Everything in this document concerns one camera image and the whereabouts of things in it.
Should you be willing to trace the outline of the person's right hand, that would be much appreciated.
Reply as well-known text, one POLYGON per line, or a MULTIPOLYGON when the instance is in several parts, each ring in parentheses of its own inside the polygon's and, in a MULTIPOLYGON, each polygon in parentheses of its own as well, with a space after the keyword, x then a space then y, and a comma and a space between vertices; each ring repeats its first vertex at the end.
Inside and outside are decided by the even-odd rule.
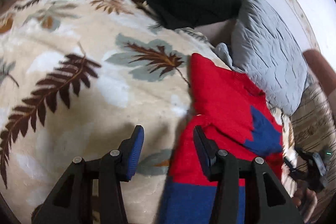
POLYGON ((307 187, 306 181, 297 180, 297 189, 291 199, 298 209, 301 208, 299 211, 304 223, 308 223, 318 202, 315 191, 307 187))

